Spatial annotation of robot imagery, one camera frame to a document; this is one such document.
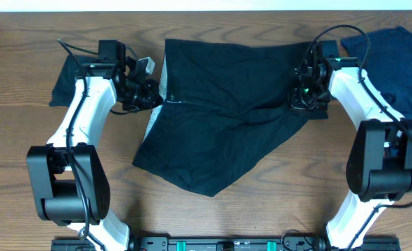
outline black fabric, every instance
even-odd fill
[[[96,58],[92,56],[75,55],[81,64],[93,63]],[[59,79],[52,90],[52,99],[49,105],[67,106],[71,105],[75,93],[75,72],[79,67],[71,56],[67,56],[61,69]]]
[[[166,40],[167,99],[133,165],[191,192],[219,193],[308,120],[287,104],[308,44]]]
[[[372,84],[394,109],[412,119],[412,33],[403,27],[368,34],[372,44],[366,70]],[[350,56],[363,59],[361,36],[342,39]]]

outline table surface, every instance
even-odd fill
[[[75,236],[39,220],[25,161],[29,147],[43,145],[67,110],[48,107],[66,58],[57,38],[90,50],[99,39],[118,39],[140,57],[151,56],[159,78],[166,38],[284,45],[309,41],[341,23],[365,31],[402,25],[412,32],[412,12],[0,13],[0,250],[48,250],[55,236]],[[325,38],[353,35],[340,29]],[[328,120],[309,121],[214,198],[132,166],[149,116],[108,116],[98,147],[111,208],[138,234],[315,232],[336,214],[348,191],[344,170],[356,130],[337,102]],[[396,235],[404,250],[412,250],[412,208],[387,210],[369,233]]]

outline dark blue cloth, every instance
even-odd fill
[[[368,34],[372,47],[368,77],[386,101],[406,119],[412,119],[412,33],[404,27]],[[350,56],[363,59],[367,45],[362,36],[342,39]]]

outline wooden tabletop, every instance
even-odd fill
[[[0,250],[49,250],[55,236],[75,236],[38,218],[26,168],[29,147],[45,144],[67,110],[48,107],[66,58],[57,38],[90,50],[100,39],[118,39],[140,57],[151,56],[159,79],[166,38],[284,45],[309,41],[341,23],[365,31],[402,25],[412,32],[412,12],[0,13]],[[325,38],[353,35],[340,29]],[[344,170],[356,130],[337,102],[328,120],[309,121],[214,198],[131,165],[149,115],[108,116],[98,147],[112,189],[111,208],[137,233],[311,233],[336,214],[347,194]],[[387,210],[369,234],[397,235],[403,249],[412,250],[412,208]]]

